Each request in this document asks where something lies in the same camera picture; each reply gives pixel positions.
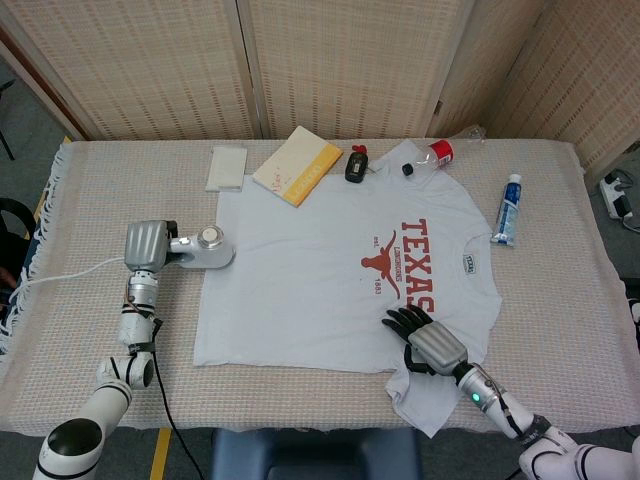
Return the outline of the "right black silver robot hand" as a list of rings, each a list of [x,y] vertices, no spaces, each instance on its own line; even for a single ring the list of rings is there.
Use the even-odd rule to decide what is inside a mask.
[[[424,310],[408,305],[387,310],[381,322],[404,342],[406,368],[413,373],[460,378],[468,365],[466,346]]]

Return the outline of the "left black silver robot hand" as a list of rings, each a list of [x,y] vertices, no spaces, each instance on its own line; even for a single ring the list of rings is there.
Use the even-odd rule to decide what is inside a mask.
[[[170,240],[177,235],[175,221],[148,220],[129,224],[124,264],[132,272],[160,272],[167,263]]]

